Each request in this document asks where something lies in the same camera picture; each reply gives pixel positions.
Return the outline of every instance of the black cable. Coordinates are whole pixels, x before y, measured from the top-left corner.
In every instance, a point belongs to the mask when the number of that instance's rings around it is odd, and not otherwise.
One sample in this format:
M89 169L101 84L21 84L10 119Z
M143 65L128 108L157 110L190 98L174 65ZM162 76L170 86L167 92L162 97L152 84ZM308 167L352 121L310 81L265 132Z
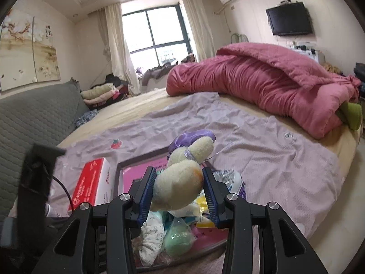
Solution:
M71 197L70 197L70 194L69 194L69 192L67 191L67 189L65 188L65 186L63 185L63 183L58 179L58 178L56 178L56 177L54 177L54 176L52 176L52 178L54 179L54 181L56 181L60 186L61 186L61 188L63 188L63 190L65 191L65 193L66 193L66 195L67 195L67 197L68 197L68 199L69 199L69 201L70 201L70 205L71 205L71 210L72 210L72 212L73 212L73 205L72 205L72 200L71 200Z

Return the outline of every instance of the window frame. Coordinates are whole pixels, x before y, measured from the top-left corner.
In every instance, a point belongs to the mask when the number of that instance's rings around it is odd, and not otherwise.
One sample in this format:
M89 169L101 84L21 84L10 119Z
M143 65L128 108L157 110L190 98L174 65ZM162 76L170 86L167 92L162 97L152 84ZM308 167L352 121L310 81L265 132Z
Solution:
M175 7L175 9L176 9L176 13L177 13L177 17L178 17L178 20L179 20L179 23L180 23L180 28L181 28L183 40L181 40L181 41L167 42L167 43L163 43L163 44L156 45L155 39L153 38L153 33L152 33L150 19L148 17L148 11L155 10L155 9L161 9L161 8L171 8L171 7ZM157 48L166 47L166 46L173 46L173 45L177 45L177 44L185 44L186 47L187 47L188 54L191 54L192 53L192 49L191 49L191 45L190 45L190 38L188 36L188 32L187 32L187 29L186 29L186 26L185 26L183 14L181 13L180 3L178 3L176 5L159 6L159 7L153 7L153 8L143 9L143 10L139 10L139 11L134 11L134 12L131 12L131 13L123 14L123 16L128 16L128 15L132 15L132 14L136 14L136 13L142 13L142 12L145 12L146 13L147 22L148 22L148 28L150 29L150 34L151 34L152 44L153 45L152 46L149 46L149 47L146 47L146 48L142 48L142 49L138 49L138 50L135 50L135 51L131 51L130 52L131 54L139 53L141 51L145 51L145 50L149 50L149 49L154 49L155 50L155 54L156 54L156 58L157 58L158 65L160 65L160 61L158 59L158 54L157 54L157 50L156 50Z

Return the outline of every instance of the television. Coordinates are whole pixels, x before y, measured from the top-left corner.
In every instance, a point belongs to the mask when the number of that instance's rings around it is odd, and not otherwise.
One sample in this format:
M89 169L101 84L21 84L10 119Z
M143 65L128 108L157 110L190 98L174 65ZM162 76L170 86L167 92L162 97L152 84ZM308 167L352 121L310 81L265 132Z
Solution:
M303 2L283 4L266 9L273 35L312 34L312 25L308 10Z

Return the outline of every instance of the purple ribbon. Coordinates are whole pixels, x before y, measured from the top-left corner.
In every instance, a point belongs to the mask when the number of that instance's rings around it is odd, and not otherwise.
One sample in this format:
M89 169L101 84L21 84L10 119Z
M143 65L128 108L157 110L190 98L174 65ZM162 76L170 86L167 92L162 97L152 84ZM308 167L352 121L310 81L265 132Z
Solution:
M215 135L213 134L213 132L208 130L197 130L194 132L183 133L180 136L176 137L175 140L172 141L172 143L170 144L167 160L169 160L171 154L175 149L183 146L189 147L201 137L210 137L212 138L213 142L215 141Z

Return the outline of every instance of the metal screw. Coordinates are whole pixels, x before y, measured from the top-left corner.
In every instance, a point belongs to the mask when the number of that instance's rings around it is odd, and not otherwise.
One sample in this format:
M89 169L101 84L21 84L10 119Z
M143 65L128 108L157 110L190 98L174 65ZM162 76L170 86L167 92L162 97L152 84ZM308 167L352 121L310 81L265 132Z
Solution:
M90 207L90 204L88 202L84 202L84 203L80 204L80 209L81 210L89 209L89 207Z
M238 196L236 194L228 194L227 199L230 201L236 201L238 199Z
M122 201L128 201L131 198L130 194L121 194L119 197Z
M276 202L270 202L269 207L273 210L277 210L279 208L279 204Z

